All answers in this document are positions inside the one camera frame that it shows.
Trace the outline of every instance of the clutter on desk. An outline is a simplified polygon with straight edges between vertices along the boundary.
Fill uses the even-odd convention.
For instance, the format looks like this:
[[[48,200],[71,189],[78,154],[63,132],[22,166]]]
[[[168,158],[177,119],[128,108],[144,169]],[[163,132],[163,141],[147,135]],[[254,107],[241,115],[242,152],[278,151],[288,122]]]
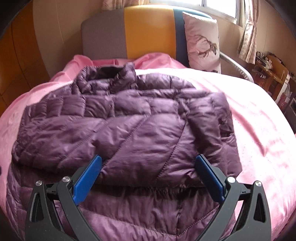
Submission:
[[[256,52],[255,61],[261,64],[266,70],[273,69],[272,61],[268,59],[268,57],[264,55],[262,52],[259,52],[259,51]]]

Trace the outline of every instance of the pink duvet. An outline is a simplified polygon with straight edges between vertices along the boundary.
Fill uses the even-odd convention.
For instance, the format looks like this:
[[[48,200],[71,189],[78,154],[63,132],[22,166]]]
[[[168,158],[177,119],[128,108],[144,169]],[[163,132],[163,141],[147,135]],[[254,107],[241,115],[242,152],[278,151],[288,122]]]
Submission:
[[[118,64],[128,60],[91,61],[74,56],[63,71],[17,98],[0,118],[0,206],[6,213],[6,179],[11,149],[26,105],[40,101],[48,92],[68,85],[86,65]],[[271,213],[272,239],[288,222],[296,207],[296,138],[282,112],[259,86],[243,79],[186,69],[166,54],[151,53],[134,61],[138,75],[152,72],[175,75],[197,89],[223,91],[233,114],[234,130],[243,171],[242,183],[263,183]]]

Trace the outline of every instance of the pillow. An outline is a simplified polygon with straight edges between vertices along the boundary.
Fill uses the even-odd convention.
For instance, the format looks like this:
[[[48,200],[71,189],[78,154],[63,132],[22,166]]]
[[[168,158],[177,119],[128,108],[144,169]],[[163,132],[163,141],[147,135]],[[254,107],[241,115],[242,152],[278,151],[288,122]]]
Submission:
[[[183,12],[189,65],[221,73],[217,20]]]

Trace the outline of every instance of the pink curtain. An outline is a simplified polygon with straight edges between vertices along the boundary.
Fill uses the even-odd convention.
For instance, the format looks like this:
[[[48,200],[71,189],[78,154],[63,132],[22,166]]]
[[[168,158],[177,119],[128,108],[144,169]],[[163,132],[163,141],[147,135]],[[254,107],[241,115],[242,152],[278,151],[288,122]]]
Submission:
[[[146,0],[103,0],[102,11],[144,5]]]
[[[255,63],[257,22],[260,14],[260,0],[245,0],[247,21],[240,46],[239,58],[247,63]]]

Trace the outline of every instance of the purple puffer jacket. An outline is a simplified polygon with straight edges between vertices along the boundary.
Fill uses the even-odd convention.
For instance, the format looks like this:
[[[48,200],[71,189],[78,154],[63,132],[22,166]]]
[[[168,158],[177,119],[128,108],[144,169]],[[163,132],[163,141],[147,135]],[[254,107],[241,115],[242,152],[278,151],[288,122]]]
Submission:
[[[223,93],[169,75],[136,76],[133,63],[86,67],[25,109],[8,174],[9,220],[24,239],[35,182],[71,176],[99,154],[102,171],[80,209],[103,241],[192,241],[218,205],[194,170],[200,153],[226,175],[242,170]]]

